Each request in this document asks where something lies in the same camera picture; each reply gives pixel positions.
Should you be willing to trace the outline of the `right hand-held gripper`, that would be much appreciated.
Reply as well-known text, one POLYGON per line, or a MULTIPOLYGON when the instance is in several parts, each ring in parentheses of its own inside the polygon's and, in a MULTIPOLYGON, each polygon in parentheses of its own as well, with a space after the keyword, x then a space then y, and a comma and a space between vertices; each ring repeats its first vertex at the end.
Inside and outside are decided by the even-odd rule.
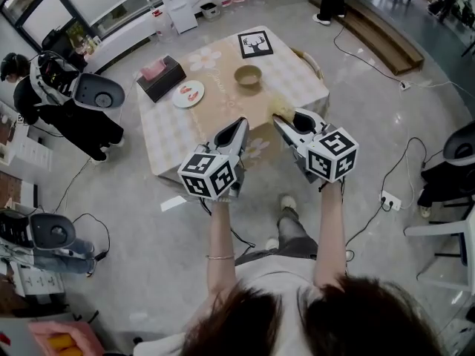
POLYGON ((298 108, 292 120, 273 115, 285 143, 292 147, 295 164, 309 182, 317 178, 336 182, 351 172, 359 144, 343 128, 327 124, 316 112, 298 108))

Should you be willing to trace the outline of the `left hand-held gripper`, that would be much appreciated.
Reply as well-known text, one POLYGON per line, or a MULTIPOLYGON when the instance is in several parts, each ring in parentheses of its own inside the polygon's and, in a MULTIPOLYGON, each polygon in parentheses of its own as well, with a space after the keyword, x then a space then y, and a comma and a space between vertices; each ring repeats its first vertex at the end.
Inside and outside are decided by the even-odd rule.
POLYGON ((228 146, 227 153, 198 145, 178 168, 186 192, 203 200, 235 200, 244 181, 245 168, 240 155, 244 152, 249 122, 240 117, 214 137, 217 148, 228 146))

